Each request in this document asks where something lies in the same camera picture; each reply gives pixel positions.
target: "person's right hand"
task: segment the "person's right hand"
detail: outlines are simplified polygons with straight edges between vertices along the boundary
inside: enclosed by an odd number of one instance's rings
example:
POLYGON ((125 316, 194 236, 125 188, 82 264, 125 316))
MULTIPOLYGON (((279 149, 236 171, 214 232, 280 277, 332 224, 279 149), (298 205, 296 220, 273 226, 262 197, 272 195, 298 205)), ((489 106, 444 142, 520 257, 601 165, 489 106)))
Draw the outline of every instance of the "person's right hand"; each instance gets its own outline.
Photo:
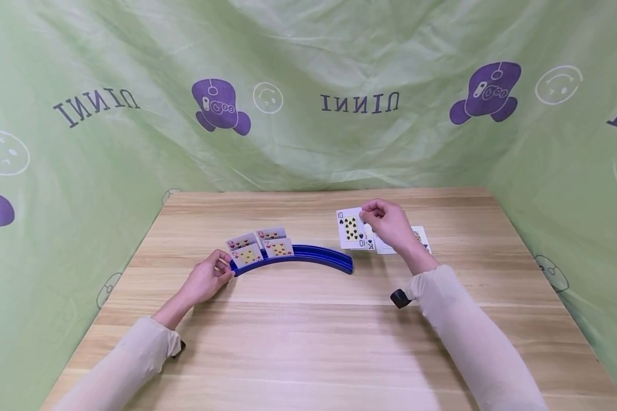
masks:
POLYGON ((362 205, 361 209, 361 220, 368 223, 379 238, 399 254, 418 244, 407 214, 398 204, 374 199, 362 205))

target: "hand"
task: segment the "hand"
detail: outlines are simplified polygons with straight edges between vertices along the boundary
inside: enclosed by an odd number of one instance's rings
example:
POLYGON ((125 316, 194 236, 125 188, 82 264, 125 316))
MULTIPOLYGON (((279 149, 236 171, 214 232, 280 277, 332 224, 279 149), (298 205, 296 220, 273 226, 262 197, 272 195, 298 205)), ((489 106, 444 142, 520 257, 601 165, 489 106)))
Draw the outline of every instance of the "hand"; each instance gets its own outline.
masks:
POLYGON ((374 199, 362 205, 361 209, 361 220, 368 223, 379 238, 399 254, 420 245, 416 241, 407 214, 398 204, 374 199))
POLYGON ((174 297, 167 300, 152 319, 169 329, 176 329, 190 308, 212 298, 234 273, 229 265, 231 256, 215 250, 207 259, 195 265, 189 277, 174 297))
POLYGON ((225 251, 213 251, 207 259, 195 265, 178 294, 190 306, 213 298, 233 278, 230 261, 231 256, 225 251))

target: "wrist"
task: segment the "wrist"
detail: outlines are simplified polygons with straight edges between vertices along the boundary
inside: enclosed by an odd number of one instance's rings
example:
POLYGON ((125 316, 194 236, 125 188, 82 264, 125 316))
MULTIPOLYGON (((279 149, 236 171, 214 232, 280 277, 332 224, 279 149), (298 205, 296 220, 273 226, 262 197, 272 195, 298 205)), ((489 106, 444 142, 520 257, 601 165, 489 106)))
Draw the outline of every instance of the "wrist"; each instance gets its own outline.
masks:
POLYGON ((425 257, 425 255, 430 254, 418 241, 409 241, 405 244, 406 245, 399 247, 399 250, 396 250, 405 261, 425 257))
POLYGON ((151 318, 173 331, 191 308, 192 303, 182 294, 176 293, 151 318))

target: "finger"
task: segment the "finger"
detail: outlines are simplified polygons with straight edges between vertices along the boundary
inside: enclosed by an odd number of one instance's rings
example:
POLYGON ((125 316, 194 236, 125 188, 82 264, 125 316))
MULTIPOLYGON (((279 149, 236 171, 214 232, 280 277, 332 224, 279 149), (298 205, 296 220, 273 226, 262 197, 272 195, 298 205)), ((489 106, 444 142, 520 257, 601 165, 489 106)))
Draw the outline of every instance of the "finger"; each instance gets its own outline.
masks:
POLYGON ((219 276, 217 278, 217 284, 218 284, 219 288, 222 288, 223 286, 225 286, 225 284, 227 284, 229 281, 231 281, 233 279, 234 275, 235 275, 234 272, 229 271, 229 272, 226 272, 226 273, 222 274, 222 276, 219 276))
POLYGON ((215 268, 218 271, 218 277, 221 276, 224 273, 227 273, 227 272, 231 271, 231 265, 230 264, 226 264, 222 260, 217 260, 217 263, 215 263, 215 268))
POLYGON ((377 216, 374 216, 372 212, 368 212, 368 211, 362 211, 359 214, 359 217, 361 218, 361 221, 369 224, 373 230, 377 229, 377 226, 379 222, 381 221, 379 220, 377 216))
POLYGON ((208 263, 210 263, 210 264, 212 264, 212 265, 215 265, 215 264, 217 264, 217 261, 218 261, 219 259, 222 259, 222 260, 224 260, 224 261, 227 261, 227 263, 228 263, 228 261, 231 261, 231 256, 230 256, 230 255, 228 255, 225 251, 222 251, 222 250, 215 250, 215 251, 213 251, 213 252, 212 252, 212 253, 208 256, 208 258, 207 258, 207 259, 205 259, 205 261, 208 261, 208 263))
POLYGON ((361 206, 364 211, 373 211, 374 209, 380 209, 383 212, 388 211, 388 208, 392 205, 391 202, 383 199, 372 199, 368 203, 361 206))

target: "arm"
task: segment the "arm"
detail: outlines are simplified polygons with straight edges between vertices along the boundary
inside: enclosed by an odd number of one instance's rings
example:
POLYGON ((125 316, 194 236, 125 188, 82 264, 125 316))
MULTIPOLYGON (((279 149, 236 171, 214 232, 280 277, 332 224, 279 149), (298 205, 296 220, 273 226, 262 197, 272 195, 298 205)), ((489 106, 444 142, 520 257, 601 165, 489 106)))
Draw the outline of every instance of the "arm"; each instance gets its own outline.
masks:
POLYGON ((414 274, 407 297, 420 304, 480 409, 547 411, 512 343, 459 284, 452 268, 416 243, 402 208, 376 199, 362 209, 362 220, 398 251, 414 274))
POLYGON ((233 277, 230 256, 216 250, 195 265, 183 287, 152 317, 143 317, 117 346, 61 399, 54 411, 118 411, 181 351, 175 331, 196 304, 211 298, 233 277))

